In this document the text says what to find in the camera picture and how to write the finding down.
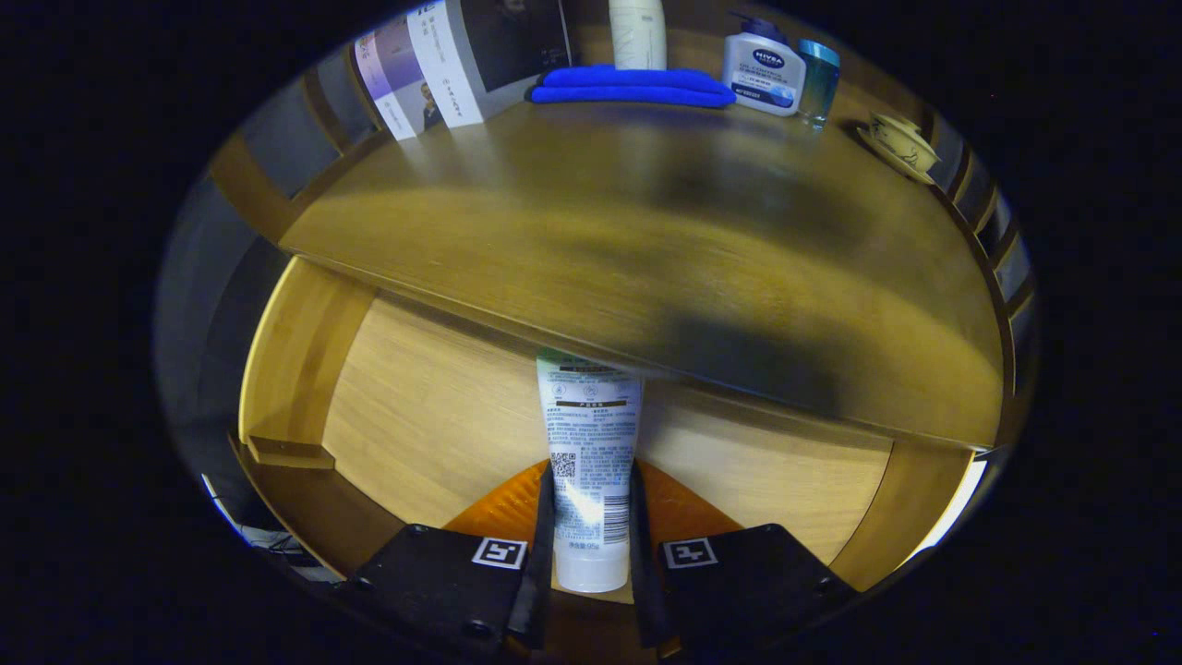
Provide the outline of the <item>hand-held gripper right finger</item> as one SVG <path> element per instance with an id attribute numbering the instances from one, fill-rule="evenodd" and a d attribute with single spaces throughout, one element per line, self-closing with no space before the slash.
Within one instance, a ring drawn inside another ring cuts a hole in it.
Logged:
<path id="1" fill-rule="evenodd" d="M 858 595 L 782 524 L 739 526 L 643 459 L 629 510 L 639 640 L 662 661 L 752 658 Z"/>

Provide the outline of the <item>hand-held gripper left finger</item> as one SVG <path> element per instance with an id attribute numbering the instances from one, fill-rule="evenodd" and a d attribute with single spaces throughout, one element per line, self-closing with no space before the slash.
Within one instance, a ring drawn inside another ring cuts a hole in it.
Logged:
<path id="1" fill-rule="evenodd" d="M 498 659 L 513 638 L 543 648 L 554 559 L 554 477 L 537 480 L 530 540 L 409 524 L 362 563 L 338 594 L 355 617 L 431 659 Z"/>

